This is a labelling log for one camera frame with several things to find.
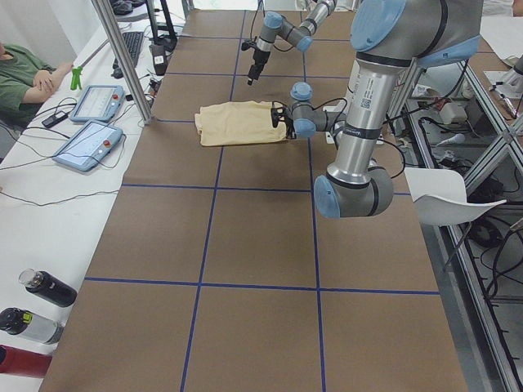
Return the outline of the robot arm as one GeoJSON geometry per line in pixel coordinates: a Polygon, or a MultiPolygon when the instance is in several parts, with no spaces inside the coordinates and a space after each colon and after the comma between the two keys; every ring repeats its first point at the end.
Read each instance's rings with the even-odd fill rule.
{"type": "Polygon", "coordinates": [[[277,37],[300,52],[308,50],[313,42],[312,37],[323,22],[334,13],[337,6],[337,1],[334,0],[315,1],[315,3],[315,8],[299,26],[290,23],[278,12],[268,11],[264,16],[258,36],[244,40],[241,50],[247,51],[250,48],[254,50],[253,64],[248,71],[249,86],[259,79],[270,58],[271,50],[275,47],[277,37]]]}
{"type": "Polygon", "coordinates": [[[481,1],[364,1],[351,26],[359,66],[337,156],[314,183],[315,206],[328,218],[375,216],[393,197],[373,150],[400,72],[471,58],[479,47],[481,1]]]}

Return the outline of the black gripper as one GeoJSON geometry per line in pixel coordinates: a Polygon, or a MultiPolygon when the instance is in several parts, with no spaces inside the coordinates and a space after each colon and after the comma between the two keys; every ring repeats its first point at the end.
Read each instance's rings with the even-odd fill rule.
{"type": "Polygon", "coordinates": [[[265,66],[270,58],[270,51],[262,51],[256,48],[253,53],[253,65],[248,71],[248,85],[252,86],[254,81],[257,81],[262,73],[262,68],[265,66]]]}
{"type": "Polygon", "coordinates": [[[289,140],[296,140],[297,136],[296,136],[296,133],[295,133],[295,130],[294,130],[293,120],[291,118],[286,118],[284,120],[284,124],[286,126],[287,138],[289,140]]]}

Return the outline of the person's hand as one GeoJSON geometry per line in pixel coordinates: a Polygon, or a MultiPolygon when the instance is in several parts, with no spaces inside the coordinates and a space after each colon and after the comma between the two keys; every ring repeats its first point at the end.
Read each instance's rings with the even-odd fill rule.
{"type": "Polygon", "coordinates": [[[50,72],[46,70],[39,70],[33,80],[33,90],[46,96],[52,95],[60,86],[63,80],[63,75],[58,71],[50,72]]]}

